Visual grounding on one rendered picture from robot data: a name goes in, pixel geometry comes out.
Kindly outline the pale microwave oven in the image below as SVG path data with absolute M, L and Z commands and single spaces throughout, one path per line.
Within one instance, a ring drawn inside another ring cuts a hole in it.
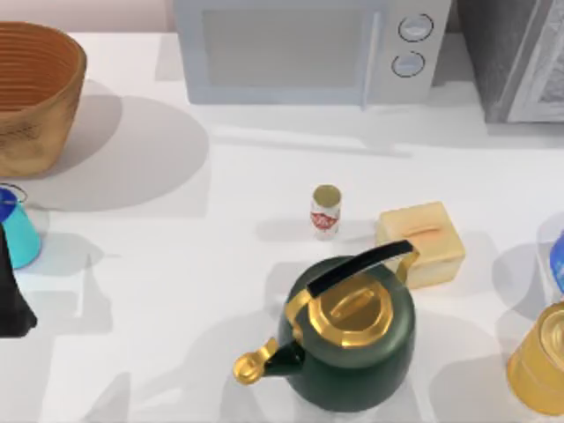
M 357 105 L 371 19 L 380 14 L 368 108 L 423 101 L 433 82 L 451 0 L 173 0 L 189 101 L 200 105 Z M 428 15 L 420 42 L 400 22 Z M 425 69 L 399 78 L 393 59 L 421 53 Z

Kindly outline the brown woven basket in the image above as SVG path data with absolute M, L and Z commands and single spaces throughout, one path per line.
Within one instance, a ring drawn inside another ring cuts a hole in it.
M 63 152 L 85 82 L 87 56 L 68 34 L 0 21 L 0 177 L 27 177 Z

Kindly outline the gold can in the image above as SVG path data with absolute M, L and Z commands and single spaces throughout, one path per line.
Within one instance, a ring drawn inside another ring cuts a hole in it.
M 535 412 L 564 416 L 564 301 L 547 307 L 510 355 L 508 384 Z

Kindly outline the blue bottle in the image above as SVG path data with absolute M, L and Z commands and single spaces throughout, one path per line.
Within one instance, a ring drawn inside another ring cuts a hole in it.
M 564 230 L 551 247 L 549 266 L 555 285 L 564 295 Z

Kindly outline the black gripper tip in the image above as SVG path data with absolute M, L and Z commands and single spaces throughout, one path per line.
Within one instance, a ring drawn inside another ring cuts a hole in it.
M 22 338 L 38 319 L 19 290 L 4 227 L 0 224 L 0 338 Z

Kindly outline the microwave knob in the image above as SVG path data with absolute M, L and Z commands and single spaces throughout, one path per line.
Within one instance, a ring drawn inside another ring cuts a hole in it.
M 396 56 L 391 63 L 391 70 L 399 78 L 413 78 L 426 66 L 425 57 L 416 51 L 409 51 Z
M 420 42 L 434 30 L 433 20 L 426 14 L 404 18 L 398 25 L 398 34 L 406 42 Z

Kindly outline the teal cup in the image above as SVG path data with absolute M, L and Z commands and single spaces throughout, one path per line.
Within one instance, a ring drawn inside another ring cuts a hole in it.
M 0 182 L 0 224 L 4 227 L 11 264 L 22 269 L 41 252 L 41 237 L 29 219 L 23 202 L 27 195 L 20 187 Z

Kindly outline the grey cabinet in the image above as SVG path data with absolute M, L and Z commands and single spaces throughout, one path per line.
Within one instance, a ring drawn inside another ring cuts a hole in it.
M 564 123 L 564 0 L 457 0 L 489 123 Z

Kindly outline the green and gold kettle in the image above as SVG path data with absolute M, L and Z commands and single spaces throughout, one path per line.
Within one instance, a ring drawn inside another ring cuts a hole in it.
M 235 380 L 284 377 L 330 412 L 361 412 L 387 400 L 412 361 L 416 313 L 406 279 L 418 257 L 400 240 L 308 267 L 287 295 L 278 335 L 235 361 Z

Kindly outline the red and white can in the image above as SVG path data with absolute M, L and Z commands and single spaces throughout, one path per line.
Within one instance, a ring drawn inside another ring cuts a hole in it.
M 315 188 L 309 216 L 317 239 L 328 240 L 337 234 L 341 200 L 341 191 L 334 185 L 322 184 Z

